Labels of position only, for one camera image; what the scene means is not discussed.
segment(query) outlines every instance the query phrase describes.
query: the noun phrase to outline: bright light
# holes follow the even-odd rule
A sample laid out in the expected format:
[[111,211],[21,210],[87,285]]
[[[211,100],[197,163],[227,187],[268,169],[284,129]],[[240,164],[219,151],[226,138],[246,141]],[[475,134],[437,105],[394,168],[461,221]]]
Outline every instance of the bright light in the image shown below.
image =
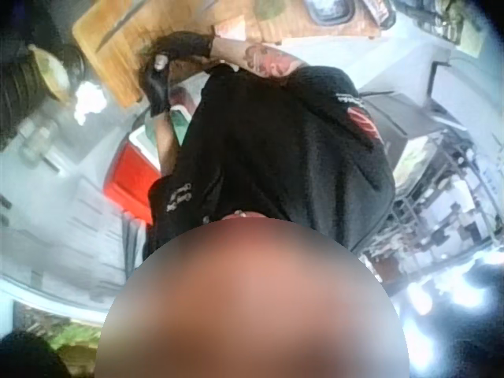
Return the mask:
[[484,252],[481,256],[485,264],[498,265],[504,264],[504,252],[498,252],[497,250],[490,250]]
[[402,328],[408,346],[409,364],[416,370],[425,370],[434,358],[433,342],[420,332],[413,321],[405,321]]
[[484,300],[484,291],[470,286],[460,277],[451,291],[452,300],[458,305],[473,308],[481,305]]
[[84,81],[76,92],[76,111],[73,114],[80,126],[86,122],[86,114],[100,113],[107,106],[107,100],[98,85]]
[[408,296],[411,304],[420,315],[427,315],[431,311],[432,298],[418,283],[409,284]]

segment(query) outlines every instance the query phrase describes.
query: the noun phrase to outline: tattooed arm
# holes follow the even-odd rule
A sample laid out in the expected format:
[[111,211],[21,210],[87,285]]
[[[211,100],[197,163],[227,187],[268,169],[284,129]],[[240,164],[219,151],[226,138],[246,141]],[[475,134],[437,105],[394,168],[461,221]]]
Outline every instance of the tattooed arm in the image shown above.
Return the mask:
[[260,77],[282,78],[307,65],[304,61],[260,43],[215,38],[211,57],[238,65]]

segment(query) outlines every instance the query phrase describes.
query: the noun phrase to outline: black shirt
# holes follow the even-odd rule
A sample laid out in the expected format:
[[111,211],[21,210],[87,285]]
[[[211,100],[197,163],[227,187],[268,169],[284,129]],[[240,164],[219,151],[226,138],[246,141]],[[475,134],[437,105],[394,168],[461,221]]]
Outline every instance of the black shirt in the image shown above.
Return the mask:
[[173,174],[150,189],[144,258],[238,209],[312,228],[357,253],[394,194],[383,144],[344,72],[304,67],[280,84],[219,69]]

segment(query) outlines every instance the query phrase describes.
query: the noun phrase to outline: wooden cutting board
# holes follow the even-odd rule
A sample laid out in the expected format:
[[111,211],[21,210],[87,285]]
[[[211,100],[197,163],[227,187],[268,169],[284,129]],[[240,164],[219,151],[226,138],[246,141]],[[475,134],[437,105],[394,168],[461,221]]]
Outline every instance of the wooden cutting board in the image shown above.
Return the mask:
[[[285,11],[278,17],[259,21],[254,0],[218,0],[208,11],[199,11],[203,0],[148,0],[114,37],[96,51],[103,36],[132,6],[132,0],[98,0],[73,26],[73,36],[103,83],[117,101],[128,107],[141,99],[138,71],[146,52],[159,36],[177,30],[210,33],[212,25],[244,15],[246,34],[256,42],[278,43],[285,38],[312,35],[378,36],[379,28],[356,2],[354,19],[344,25],[321,27],[309,18],[303,0],[284,0]],[[176,62],[172,82],[180,82],[202,70],[193,62]]]

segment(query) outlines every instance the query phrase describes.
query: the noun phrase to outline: hand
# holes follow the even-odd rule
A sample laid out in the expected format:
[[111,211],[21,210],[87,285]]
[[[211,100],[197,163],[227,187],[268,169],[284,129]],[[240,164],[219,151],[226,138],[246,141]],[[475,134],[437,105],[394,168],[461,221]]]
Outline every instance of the hand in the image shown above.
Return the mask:
[[168,79],[169,61],[160,54],[150,59],[140,72],[139,84],[149,99],[151,117],[156,117],[170,109]]
[[191,31],[176,31],[161,37],[154,44],[154,52],[165,54],[170,61],[190,57],[210,57],[213,36],[201,35]]

